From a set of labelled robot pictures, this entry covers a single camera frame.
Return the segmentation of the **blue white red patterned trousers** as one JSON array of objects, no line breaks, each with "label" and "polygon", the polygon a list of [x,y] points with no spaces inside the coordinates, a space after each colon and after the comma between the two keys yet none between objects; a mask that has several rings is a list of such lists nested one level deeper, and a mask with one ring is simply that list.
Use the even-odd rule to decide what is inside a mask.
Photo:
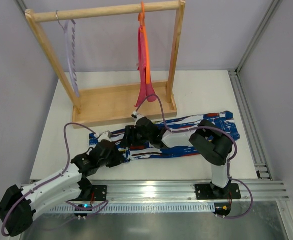
[{"label": "blue white red patterned trousers", "polygon": [[[210,121],[212,124],[232,136],[235,141],[241,138],[234,120],[234,114],[230,111],[167,119],[166,123],[171,129],[184,129],[195,127],[199,125],[202,120]],[[124,135],[125,129],[119,129],[111,133],[110,139],[115,143],[118,150],[123,153],[126,163],[142,159],[170,159],[195,156],[199,154],[194,146],[177,146],[169,149],[157,149],[150,143],[143,143],[140,146],[122,148],[121,141],[124,138]]]}]

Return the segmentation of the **lilac plastic hanger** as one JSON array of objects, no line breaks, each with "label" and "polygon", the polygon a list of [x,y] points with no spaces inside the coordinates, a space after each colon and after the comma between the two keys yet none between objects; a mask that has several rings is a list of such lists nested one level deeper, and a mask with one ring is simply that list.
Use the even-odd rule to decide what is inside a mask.
[{"label": "lilac plastic hanger", "polygon": [[58,24],[62,27],[64,32],[64,43],[67,57],[67,66],[69,77],[73,90],[77,97],[80,97],[80,91],[78,86],[78,78],[76,71],[76,22],[74,19],[68,19],[64,25],[61,24],[59,18],[59,11],[55,11],[55,17]]}]

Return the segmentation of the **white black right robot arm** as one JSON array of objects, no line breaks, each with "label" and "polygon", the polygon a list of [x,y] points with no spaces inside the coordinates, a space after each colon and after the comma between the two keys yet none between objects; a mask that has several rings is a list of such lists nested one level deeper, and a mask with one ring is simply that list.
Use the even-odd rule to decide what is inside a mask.
[{"label": "white black right robot arm", "polygon": [[120,143],[122,148],[130,148],[149,143],[160,150],[177,147],[193,147],[211,164],[210,188],[218,199],[230,193],[230,154],[235,150],[234,139],[208,120],[203,119],[198,126],[189,129],[170,129],[165,123],[159,127],[147,117],[135,121],[135,125],[125,128]]}]

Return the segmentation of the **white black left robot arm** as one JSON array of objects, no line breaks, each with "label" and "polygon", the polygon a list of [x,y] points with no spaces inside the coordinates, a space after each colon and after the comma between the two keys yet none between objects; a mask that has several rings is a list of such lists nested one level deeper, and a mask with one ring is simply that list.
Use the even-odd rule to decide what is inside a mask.
[{"label": "white black left robot arm", "polygon": [[89,176],[99,168],[113,168],[125,162],[116,144],[102,140],[94,148],[69,159],[67,165],[51,176],[24,187],[9,187],[0,201],[1,233],[16,237],[50,208],[92,192]]}]

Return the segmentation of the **pink cloth on hanger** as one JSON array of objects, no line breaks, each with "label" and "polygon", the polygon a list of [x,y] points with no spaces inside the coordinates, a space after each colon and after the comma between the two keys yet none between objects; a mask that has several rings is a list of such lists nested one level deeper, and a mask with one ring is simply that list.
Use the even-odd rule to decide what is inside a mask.
[{"label": "pink cloth on hanger", "polygon": [[138,30],[138,71],[140,74],[140,90],[135,107],[139,107],[144,100],[154,102],[157,98],[152,79],[151,62],[149,51],[149,40],[145,26],[140,26]]}]

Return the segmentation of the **orange plastic hanger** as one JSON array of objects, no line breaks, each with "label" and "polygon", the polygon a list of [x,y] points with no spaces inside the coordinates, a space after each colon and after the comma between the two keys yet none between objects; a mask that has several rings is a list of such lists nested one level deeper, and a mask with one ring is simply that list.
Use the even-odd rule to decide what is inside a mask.
[{"label": "orange plastic hanger", "polygon": [[150,61],[150,50],[148,33],[145,23],[145,3],[141,2],[142,12],[138,15],[139,29],[138,29],[138,66],[139,71],[144,71],[145,83],[151,84],[151,61]]}]

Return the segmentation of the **wooden clothes rack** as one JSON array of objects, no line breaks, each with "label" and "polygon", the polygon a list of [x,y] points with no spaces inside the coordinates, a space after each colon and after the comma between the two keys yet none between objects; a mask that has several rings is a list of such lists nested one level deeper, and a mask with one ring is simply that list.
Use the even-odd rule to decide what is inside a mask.
[{"label": "wooden clothes rack", "polygon": [[62,25],[66,20],[76,22],[75,64],[80,97],[70,80],[64,30],[56,20],[56,11],[25,10],[25,18],[61,84],[58,95],[67,94],[70,120],[78,128],[129,123],[136,109],[152,120],[177,116],[173,86],[186,2],[144,2],[156,101],[145,99],[135,107],[141,85],[141,2],[58,11]]}]

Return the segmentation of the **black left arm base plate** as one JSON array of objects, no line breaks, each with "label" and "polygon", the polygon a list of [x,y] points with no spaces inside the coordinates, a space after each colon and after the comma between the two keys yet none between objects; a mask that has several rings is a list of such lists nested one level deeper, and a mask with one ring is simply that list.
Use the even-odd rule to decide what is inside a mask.
[{"label": "black left arm base plate", "polygon": [[107,185],[92,185],[88,189],[85,200],[89,202],[103,202],[107,200],[107,193]]}]

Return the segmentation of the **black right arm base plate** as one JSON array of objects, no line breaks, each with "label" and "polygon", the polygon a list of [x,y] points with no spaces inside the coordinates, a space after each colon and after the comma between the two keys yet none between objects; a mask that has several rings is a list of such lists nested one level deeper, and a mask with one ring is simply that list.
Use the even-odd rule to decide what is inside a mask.
[{"label": "black right arm base plate", "polygon": [[240,200],[242,198],[237,183],[229,182],[225,188],[217,187],[212,183],[198,183],[194,187],[197,200]]}]

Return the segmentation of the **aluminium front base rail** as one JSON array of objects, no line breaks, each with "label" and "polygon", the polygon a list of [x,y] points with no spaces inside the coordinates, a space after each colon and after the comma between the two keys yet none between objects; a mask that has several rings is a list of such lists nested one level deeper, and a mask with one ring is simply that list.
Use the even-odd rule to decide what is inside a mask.
[{"label": "aluminium front base rail", "polygon": [[[172,202],[213,202],[218,200],[197,200],[195,184],[209,184],[209,181],[191,180],[91,180],[92,185],[107,185],[107,200],[118,203],[172,203]],[[238,184],[241,199],[234,201],[287,201],[289,194],[281,181],[245,180]]]}]

